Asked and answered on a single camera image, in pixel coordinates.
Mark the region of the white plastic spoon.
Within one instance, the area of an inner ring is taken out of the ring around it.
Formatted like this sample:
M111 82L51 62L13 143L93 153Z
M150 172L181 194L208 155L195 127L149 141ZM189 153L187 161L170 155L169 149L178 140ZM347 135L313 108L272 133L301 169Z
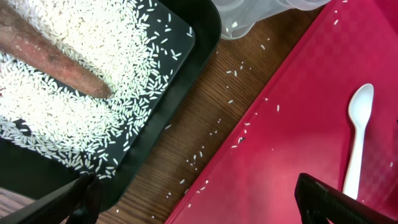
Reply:
M373 99L374 87L367 83L357 89L348 105L348 116L354 127L354 138L342 192L354 200L358 198L364 135L371 117Z

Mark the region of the rice grains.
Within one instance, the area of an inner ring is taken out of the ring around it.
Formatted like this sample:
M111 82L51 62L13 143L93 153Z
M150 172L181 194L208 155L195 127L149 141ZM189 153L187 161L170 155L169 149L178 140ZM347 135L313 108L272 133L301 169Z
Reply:
M159 1L9 1L62 54L113 93L88 96L1 54L1 138L110 179L195 44Z

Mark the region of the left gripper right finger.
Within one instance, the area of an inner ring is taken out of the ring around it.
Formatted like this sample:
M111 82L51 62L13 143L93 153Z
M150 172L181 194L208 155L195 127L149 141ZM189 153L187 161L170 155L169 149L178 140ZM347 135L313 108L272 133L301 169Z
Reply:
M299 174L294 194L303 224L397 224L306 173Z

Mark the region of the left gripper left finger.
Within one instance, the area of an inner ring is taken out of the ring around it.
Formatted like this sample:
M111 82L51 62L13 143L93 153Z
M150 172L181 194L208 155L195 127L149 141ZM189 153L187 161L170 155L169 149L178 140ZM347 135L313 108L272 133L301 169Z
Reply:
M96 174L84 173L76 181L1 218L1 224L97 222L102 183Z

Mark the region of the brown carrot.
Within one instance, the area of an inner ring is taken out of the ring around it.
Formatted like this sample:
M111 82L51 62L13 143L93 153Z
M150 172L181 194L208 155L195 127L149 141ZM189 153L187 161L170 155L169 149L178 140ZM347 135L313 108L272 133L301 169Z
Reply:
M1 51L88 96L112 96L104 81L59 51L5 1L1 1Z

